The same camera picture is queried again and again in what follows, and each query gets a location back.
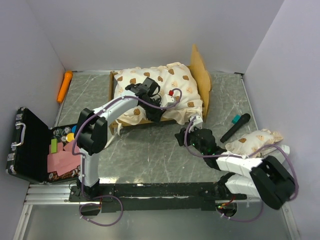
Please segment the bear print bed mattress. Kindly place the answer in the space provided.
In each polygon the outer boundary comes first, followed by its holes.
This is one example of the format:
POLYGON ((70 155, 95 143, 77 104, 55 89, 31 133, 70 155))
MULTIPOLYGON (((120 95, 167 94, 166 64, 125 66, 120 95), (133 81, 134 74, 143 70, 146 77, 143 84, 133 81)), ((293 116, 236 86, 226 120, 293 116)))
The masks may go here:
POLYGON ((118 97, 129 84, 141 84, 147 77, 154 80, 158 85, 154 91, 154 99, 165 101, 165 95, 169 94, 174 88, 180 89, 174 91, 173 97, 180 102, 173 108, 165 111, 162 119, 175 120, 178 124, 183 125, 189 118, 195 114, 202 116, 203 101, 198 92, 198 86, 195 78, 192 76, 190 69, 180 63, 169 63, 165 66, 153 66, 149 68, 126 68, 110 75, 110 83, 113 84, 112 98, 118 97))

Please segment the small bear print pillow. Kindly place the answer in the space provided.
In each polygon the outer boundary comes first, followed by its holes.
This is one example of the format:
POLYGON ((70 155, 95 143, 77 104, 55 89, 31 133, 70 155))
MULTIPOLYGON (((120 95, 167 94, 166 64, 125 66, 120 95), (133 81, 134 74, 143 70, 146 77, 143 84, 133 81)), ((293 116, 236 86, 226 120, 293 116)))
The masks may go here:
POLYGON ((284 138, 278 131, 256 130, 225 145, 225 149, 236 155, 251 155, 265 145, 275 144, 284 138))

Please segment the wooden pet bed frame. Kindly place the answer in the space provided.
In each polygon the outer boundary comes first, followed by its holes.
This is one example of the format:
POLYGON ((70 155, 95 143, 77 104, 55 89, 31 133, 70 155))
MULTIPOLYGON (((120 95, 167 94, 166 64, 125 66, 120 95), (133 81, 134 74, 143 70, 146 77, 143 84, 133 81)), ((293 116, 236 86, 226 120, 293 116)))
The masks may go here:
MULTIPOLYGON (((208 116, 208 110, 210 106, 210 91, 212 88, 212 81, 209 72, 206 69, 204 60, 199 53, 197 46, 192 46, 190 65, 187 66, 191 72, 191 75, 195 78, 197 83, 198 93, 202 100, 202 119, 205 121, 208 116)), ((112 87, 114 85, 109 80, 109 99, 112 100, 113 95, 112 87)), ((171 121, 173 119, 162 119, 161 121, 171 121)))

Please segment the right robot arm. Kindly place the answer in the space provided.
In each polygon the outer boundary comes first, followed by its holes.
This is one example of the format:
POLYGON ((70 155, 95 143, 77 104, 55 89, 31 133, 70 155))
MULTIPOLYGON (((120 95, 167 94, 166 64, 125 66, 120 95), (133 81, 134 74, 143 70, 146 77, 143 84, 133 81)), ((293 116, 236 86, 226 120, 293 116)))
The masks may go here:
POLYGON ((210 129, 185 127, 176 133, 179 146, 194 147, 193 155, 202 158, 212 169, 226 172, 218 181, 217 192, 223 199, 233 195, 260 198, 274 210, 294 200, 298 194, 298 183, 287 169, 272 156, 247 157, 237 155, 217 145, 210 129))

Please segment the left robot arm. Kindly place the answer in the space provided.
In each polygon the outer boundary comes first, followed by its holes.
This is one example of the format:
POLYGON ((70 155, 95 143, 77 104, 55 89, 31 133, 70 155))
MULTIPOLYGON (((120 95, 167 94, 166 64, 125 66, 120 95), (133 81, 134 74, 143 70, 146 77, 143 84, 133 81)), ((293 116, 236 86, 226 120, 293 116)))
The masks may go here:
POLYGON ((108 141, 108 128, 118 117, 128 110, 141 106, 152 121, 159 121, 164 110, 155 96, 160 86, 147 77, 143 83, 131 83, 116 98, 95 110, 84 108, 76 125, 72 153, 81 156, 78 187, 87 201, 95 200, 99 195, 99 157, 108 141))

